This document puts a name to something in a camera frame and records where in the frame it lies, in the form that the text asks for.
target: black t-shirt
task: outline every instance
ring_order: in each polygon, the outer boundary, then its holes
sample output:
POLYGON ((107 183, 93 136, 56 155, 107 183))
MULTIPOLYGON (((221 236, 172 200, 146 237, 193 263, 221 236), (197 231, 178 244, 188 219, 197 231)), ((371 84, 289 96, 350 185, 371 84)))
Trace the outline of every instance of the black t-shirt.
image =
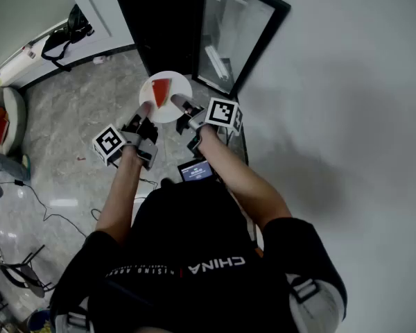
MULTIPOLYGON (((293 287, 304 289, 311 279, 332 285, 329 297, 338 293, 336 314, 345 309, 345 288, 312 225, 276 219, 263 239, 260 258, 239 207, 217 182, 155 190, 124 247, 104 232, 87 238, 53 294, 53 312, 64 313, 89 296, 96 333, 144 326, 297 332, 293 287)), ((342 312, 337 315, 342 319, 342 312)))

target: watermelon slice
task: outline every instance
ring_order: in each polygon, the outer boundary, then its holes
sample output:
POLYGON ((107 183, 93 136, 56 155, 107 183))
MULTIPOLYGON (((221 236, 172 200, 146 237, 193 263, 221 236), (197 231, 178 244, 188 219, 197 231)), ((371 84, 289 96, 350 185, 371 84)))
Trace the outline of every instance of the watermelon slice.
POLYGON ((154 91, 155 103, 161 108, 168 97, 171 79, 157 79, 151 82, 154 91))

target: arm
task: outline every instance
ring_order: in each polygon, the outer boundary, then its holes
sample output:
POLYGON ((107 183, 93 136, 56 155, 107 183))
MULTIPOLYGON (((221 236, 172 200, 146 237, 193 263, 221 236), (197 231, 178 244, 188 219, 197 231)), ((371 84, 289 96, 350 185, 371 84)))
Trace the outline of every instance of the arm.
POLYGON ((291 217, 284 199, 276 189, 233 154, 219 140, 211 126, 203 126, 200 136, 202 142, 199 151, 261 230, 273 219, 291 217))
POLYGON ((96 230, 123 244, 131 228, 132 206, 139 184, 142 160, 134 147, 125 146, 110 194, 97 221, 96 230))

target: glass panel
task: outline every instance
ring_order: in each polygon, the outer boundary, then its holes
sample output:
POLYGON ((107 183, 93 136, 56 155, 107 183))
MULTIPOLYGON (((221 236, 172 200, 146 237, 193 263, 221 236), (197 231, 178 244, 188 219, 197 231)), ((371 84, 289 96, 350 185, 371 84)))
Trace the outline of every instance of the glass panel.
POLYGON ((259 0, 205 0, 199 79, 229 94, 274 10, 259 0))

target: baseboard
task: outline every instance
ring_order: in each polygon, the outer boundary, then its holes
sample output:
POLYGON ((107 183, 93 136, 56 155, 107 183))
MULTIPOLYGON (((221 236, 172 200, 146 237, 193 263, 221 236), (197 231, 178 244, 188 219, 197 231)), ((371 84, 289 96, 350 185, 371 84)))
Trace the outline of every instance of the baseboard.
MULTIPOLYGON (((91 62, 95 57, 112 56, 113 54, 118 54, 118 53, 122 53, 122 52, 126 52, 126 51, 132 51, 133 49, 137 49, 137 46, 135 44, 129 44, 127 46, 110 49, 109 51, 104 51, 104 52, 100 52, 100 53, 97 53, 97 54, 89 55, 88 57, 85 57, 85 58, 76 60, 75 62, 69 63, 66 66, 74 68, 74 67, 77 67, 78 65, 91 62)), ((63 70, 57 68, 56 70, 53 70, 53 71, 51 71, 47 74, 44 74, 43 76, 40 76, 40 78, 37 78, 37 79, 31 81, 30 83, 26 84, 25 86, 20 87, 18 89, 20 95, 25 95, 26 90, 29 89, 30 87, 42 82, 43 80, 46 80, 47 78, 55 76, 55 75, 61 73, 62 71, 63 70)))

